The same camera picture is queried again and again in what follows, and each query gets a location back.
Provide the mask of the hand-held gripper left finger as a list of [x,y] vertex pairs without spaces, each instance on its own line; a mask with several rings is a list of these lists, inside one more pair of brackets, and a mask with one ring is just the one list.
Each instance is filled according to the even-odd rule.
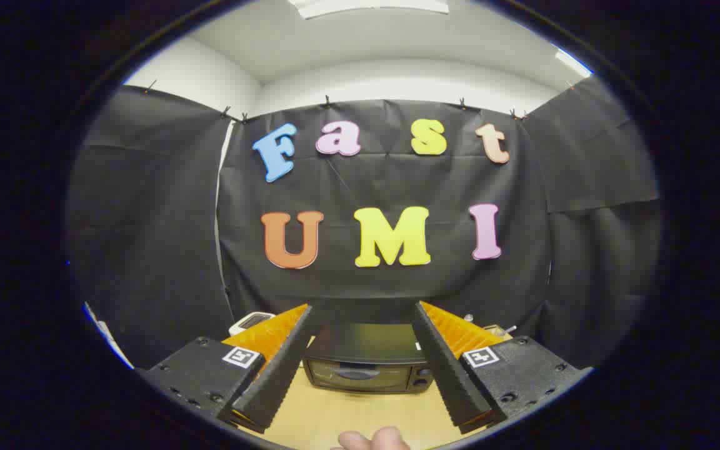
[[265,433],[308,347],[313,319],[311,305],[302,304],[227,339],[197,337],[140,375],[198,416]]

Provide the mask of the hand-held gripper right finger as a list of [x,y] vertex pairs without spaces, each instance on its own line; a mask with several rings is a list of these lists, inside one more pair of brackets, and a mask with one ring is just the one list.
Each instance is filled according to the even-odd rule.
[[424,301],[414,305],[412,329],[449,418],[463,434],[517,421],[592,371],[529,336],[496,335]]

